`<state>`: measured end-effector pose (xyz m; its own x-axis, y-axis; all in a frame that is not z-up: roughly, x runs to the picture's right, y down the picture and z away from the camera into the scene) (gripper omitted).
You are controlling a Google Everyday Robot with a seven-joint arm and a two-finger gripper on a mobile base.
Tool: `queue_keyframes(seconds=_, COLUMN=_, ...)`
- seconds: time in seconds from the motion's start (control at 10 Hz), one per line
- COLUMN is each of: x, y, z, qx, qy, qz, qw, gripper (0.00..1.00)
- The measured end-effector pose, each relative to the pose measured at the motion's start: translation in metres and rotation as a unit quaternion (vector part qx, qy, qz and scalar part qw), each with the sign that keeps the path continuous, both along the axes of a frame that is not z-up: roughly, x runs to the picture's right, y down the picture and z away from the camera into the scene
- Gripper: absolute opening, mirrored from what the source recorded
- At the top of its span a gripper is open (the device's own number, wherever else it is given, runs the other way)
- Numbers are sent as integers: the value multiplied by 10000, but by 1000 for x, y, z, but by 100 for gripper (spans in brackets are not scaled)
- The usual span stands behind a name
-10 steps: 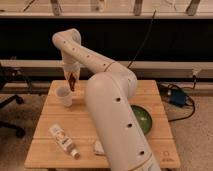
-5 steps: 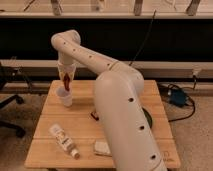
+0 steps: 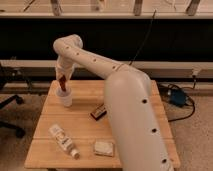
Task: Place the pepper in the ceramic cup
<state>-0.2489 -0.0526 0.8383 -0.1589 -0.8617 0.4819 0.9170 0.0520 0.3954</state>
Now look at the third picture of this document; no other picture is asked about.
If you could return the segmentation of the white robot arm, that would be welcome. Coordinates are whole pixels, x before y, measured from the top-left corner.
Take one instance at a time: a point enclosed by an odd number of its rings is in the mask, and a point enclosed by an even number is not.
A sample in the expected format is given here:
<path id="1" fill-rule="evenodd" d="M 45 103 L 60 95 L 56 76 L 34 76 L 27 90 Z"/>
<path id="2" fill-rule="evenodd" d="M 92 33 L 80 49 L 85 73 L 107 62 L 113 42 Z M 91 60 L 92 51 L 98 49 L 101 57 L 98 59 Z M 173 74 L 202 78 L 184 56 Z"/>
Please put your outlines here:
<path id="1" fill-rule="evenodd" d="M 78 63 L 105 80 L 107 110 L 123 171 L 174 171 L 150 102 L 149 76 L 120 61 L 86 51 L 77 35 L 53 43 L 56 77 L 69 78 Z"/>

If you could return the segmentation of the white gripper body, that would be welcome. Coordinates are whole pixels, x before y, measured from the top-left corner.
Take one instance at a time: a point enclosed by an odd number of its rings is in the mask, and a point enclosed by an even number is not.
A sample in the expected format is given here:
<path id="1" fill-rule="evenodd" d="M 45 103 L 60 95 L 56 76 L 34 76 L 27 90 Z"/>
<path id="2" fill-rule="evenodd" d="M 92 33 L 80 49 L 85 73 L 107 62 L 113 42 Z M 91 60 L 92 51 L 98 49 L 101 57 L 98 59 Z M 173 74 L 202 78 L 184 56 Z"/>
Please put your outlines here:
<path id="1" fill-rule="evenodd" d="M 62 77 L 65 77 L 67 80 L 69 80 L 74 72 L 74 63 L 61 63 L 57 62 L 56 67 L 56 79 L 60 80 Z"/>

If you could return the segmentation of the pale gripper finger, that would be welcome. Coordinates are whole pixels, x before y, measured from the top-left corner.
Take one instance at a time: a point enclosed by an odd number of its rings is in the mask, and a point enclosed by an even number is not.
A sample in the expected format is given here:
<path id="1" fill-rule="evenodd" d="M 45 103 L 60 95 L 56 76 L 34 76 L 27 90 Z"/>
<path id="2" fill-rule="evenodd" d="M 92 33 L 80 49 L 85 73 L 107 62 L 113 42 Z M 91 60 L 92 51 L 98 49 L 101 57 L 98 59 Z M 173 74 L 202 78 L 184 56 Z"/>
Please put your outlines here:
<path id="1" fill-rule="evenodd" d="M 68 87 L 70 86 L 70 79 L 66 80 L 66 88 L 68 89 Z"/>
<path id="2" fill-rule="evenodd" d="M 60 82 L 61 77 L 56 77 L 56 81 L 58 82 L 59 86 L 61 87 L 61 82 Z"/>

